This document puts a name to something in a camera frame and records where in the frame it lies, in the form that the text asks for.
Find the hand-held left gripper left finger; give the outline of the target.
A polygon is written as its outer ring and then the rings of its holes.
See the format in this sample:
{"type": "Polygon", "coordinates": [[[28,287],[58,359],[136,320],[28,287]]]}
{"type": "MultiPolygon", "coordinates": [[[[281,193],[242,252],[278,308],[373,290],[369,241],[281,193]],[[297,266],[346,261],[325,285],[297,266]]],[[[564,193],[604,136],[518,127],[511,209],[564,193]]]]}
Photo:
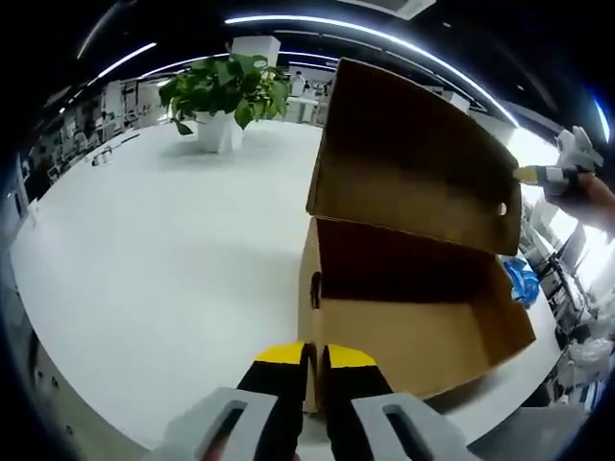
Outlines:
{"type": "Polygon", "coordinates": [[[303,429],[310,346],[261,352],[240,382],[175,418],[150,460],[295,460],[303,429]]]}

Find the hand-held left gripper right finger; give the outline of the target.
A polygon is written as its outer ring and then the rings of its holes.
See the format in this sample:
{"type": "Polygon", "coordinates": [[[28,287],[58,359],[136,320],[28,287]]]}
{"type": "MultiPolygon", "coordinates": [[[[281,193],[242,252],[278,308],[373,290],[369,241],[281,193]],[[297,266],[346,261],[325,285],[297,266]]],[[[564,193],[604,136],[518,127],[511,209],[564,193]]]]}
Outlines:
{"type": "Polygon", "coordinates": [[[474,460],[458,428],[409,393],[395,393],[375,359],[330,344],[321,400],[336,460],[474,460]]]}

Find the person's right hand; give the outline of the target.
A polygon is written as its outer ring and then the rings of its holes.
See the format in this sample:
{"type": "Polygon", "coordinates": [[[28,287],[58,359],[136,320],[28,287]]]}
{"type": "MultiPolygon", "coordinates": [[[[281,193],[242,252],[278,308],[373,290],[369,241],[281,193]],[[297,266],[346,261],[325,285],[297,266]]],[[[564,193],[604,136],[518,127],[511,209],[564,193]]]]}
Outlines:
{"type": "Polygon", "coordinates": [[[594,173],[579,173],[578,184],[596,210],[614,212],[614,193],[594,173]]]}

